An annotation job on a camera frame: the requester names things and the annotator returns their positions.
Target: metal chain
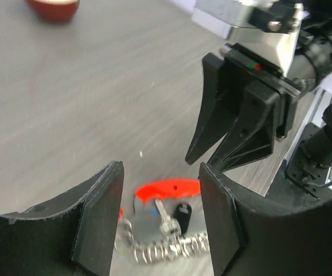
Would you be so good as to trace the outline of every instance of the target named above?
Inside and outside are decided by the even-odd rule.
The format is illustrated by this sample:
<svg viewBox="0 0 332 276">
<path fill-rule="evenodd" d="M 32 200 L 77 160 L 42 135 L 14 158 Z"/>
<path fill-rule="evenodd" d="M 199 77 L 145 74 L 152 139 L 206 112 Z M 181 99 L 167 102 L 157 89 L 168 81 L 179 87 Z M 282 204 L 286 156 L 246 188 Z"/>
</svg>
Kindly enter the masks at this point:
<svg viewBox="0 0 332 276">
<path fill-rule="evenodd" d="M 119 241 L 127 246 L 125 251 L 120 249 Z M 207 233 L 193 236 L 184 235 L 176 237 L 176 239 L 162 240 L 152 244 L 138 243 L 133 237 L 131 222 L 126 218 L 119 222 L 115 249 L 121 254 L 131 253 L 136 263 L 144 265 L 164 261 L 172 262 L 179 256 L 190 258 L 210 252 Z"/>
</svg>

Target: table surface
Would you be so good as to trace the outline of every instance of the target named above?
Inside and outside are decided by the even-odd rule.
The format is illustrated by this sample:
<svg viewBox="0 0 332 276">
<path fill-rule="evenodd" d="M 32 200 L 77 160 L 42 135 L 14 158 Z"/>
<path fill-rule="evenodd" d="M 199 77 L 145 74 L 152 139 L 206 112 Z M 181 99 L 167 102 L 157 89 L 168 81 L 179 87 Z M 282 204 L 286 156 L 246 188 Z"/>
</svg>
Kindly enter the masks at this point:
<svg viewBox="0 0 332 276">
<path fill-rule="evenodd" d="M 125 165 L 125 213 L 144 183 L 196 178 L 199 163 L 184 156 L 201 58 L 221 45 L 165 0 L 81 1 L 62 26 L 41 22 L 23 0 L 0 0 L 0 213 L 48 200 L 111 160 Z M 273 156 L 228 176 L 265 194 L 310 98 Z M 111 275 L 181 273 L 212 275 L 210 256 L 142 267 L 113 255 Z"/>
</svg>

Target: silver key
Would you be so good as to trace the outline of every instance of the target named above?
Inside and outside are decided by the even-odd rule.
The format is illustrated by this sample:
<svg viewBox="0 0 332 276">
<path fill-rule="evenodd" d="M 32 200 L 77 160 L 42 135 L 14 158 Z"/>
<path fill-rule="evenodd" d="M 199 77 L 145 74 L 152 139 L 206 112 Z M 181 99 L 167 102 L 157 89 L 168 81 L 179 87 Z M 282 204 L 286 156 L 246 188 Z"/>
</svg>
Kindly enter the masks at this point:
<svg viewBox="0 0 332 276">
<path fill-rule="evenodd" d="M 163 206 L 162 201 L 159 198 L 155 199 L 155 205 L 157 206 L 158 212 L 161 215 L 161 233 L 164 237 L 178 237 L 181 235 L 181 228 L 178 221 L 171 218 Z"/>
</svg>

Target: key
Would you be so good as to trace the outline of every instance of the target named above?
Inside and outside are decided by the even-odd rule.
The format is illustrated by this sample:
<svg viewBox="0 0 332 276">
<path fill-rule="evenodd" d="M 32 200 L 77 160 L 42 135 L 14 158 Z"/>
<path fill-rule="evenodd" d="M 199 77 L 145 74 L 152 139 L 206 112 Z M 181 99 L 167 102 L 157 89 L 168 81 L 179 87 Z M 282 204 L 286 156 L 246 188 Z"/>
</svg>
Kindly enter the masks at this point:
<svg viewBox="0 0 332 276">
<path fill-rule="evenodd" d="M 158 212 L 161 215 L 161 226 L 160 231 L 164 237 L 178 237 L 181 234 L 181 228 L 178 221 L 171 218 L 163 206 L 162 201 L 159 198 L 155 199 L 155 205 L 157 206 Z"/>
<path fill-rule="evenodd" d="M 191 218 L 192 208 L 186 202 L 177 205 L 176 210 L 173 214 L 174 219 L 176 219 L 180 225 L 181 234 L 186 234 L 189 228 L 190 218 Z"/>
</svg>

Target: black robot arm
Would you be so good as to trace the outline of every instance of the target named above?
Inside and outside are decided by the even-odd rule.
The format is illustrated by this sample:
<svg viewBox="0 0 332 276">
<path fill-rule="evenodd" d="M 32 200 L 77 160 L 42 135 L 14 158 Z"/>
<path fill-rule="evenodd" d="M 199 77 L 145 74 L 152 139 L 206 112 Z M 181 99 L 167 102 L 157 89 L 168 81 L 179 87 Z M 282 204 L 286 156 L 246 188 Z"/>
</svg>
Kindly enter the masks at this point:
<svg viewBox="0 0 332 276">
<path fill-rule="evenodd" d="M 332 17 L 317 14 L 302 21 L 287 77 L 239 44 L 224 60 L 211 53 L 203 58 L 203 99 L 185 158 L 189 164 L 223 136 L 208 161 L 220 171 L 273 153 L 274 141 L 284 139 L 292 128 L 299 99 L 332 72 Z"/>
<path fill-rule="evenodd" d="M 323 112 L 326 123 L 322 128 L 308 124 L 297 144 L 297 149 L 285 170 L 286 178 L 305 194 L 327 200 L 332 192 L 327 188 L 326 175 L 332 165 L 332 103 Z"/>
<path fill-rule="evenodd" d="M 332 0 L 304 0 L 302 2 L 305 9 L 308 10 L 312 16 L 319 18 L 332 18 Z"/>
<path fill-rule="evenodd" d="M 332 276 L 332 199 L 278 203 L 207 164 L 200 186 L 215 276 Z"/>
</svg>

